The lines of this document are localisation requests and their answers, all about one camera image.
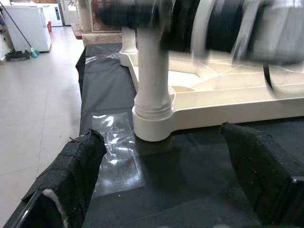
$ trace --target black strap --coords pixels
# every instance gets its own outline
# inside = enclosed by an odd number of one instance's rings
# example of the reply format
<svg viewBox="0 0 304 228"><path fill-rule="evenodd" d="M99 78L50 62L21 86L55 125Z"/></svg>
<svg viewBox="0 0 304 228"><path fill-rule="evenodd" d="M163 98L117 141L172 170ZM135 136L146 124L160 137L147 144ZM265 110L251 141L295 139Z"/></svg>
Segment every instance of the black strap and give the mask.
<svg viewBox="0 0 304 228"><path fill-rule="evenodd" d="M271 79L270 79L269 65L263 65L263 71L264 71L264 78L265 78L267 85L271 88L272 91L274 91L274 88L272 86Z"/></svg>

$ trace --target white floor tile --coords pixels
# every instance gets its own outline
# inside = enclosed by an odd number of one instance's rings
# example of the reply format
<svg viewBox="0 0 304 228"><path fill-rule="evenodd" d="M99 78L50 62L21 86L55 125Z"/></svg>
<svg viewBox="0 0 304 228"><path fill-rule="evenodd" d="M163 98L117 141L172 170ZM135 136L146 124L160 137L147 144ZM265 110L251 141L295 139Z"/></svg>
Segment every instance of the white floor tile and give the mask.
<svg viewBox="0 0 304 228"><path fill-rule="evenodd" d="M0 176L0 227L2 227L34 183L37 167Z"/></svg>
<svg viewBox="0 0 304 228"><path fill-rule="evenodd" d="M70 116L71 114L80 113L80 110L81 97L79 89L49 93L47 95L46 118Z"/></svg>
<svg viewBox="0 0 304 228"><path fill-rule="evenodd" d="M35 177L79 134L75 65L83 43L70 27L53 28L51 37L49 53L0 66L0 227Z"/></svg>
<svg viewBox="0 0 304 228"><path fill-rule="evenodd" d="M22 127L44 118L47 95L29 95L23 98L0 99L0 127L16 125Z"/></svg>
<svg viewBox="0 0 304 228"><path fill-rule="evenodd" d="M80 114L45 119L39 164L51 163L71 138L79 136Z"/></svg>
<svg viewBox="0 0 304 228"><path fill-rule="evenodd" d="M0 175L38 166L42 120L4 126L0 131Z"/></svg>

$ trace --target blurry black object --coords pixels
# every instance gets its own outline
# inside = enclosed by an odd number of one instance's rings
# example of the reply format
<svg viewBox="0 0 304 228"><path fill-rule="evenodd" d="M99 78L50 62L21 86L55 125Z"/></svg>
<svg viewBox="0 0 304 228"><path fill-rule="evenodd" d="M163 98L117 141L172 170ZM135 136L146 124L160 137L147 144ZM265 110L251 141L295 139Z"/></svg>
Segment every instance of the blurry black object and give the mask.
<svg viewBox="0 0 304 228"><path fill-rule="evenodd" d="M304 167L272 138L249 127L223 124L236 176L265 224L304 226Z"/></svg>
<svg viewBox="0 0 304 228"><path fill-rule="evenodd" d="M22 61L26 59L30 59L31 53L28 51L10 51L9 53L5 54L5 59L7 61Z"/></svg>
<svg viewBox="0 0 304 228"><path fill-rule="evenodd" d="M80 228L105 154L103 138L93 130L68 142L37 177L4 227Z"/></svg>

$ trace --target blue mop head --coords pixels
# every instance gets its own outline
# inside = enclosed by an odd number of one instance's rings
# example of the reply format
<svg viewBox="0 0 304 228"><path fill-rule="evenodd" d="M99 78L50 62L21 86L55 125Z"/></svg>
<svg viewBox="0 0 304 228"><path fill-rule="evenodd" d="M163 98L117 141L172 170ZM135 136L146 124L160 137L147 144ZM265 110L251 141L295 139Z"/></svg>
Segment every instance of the blue mop head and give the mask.
<svg viewBox="0 0 304 228"><path fill-rule="evenodd" d="M30 48L31 52L32 52L32 56L34 58L37 58L38 55L40 54L37 50L35 50L33 47Z"/></svg>

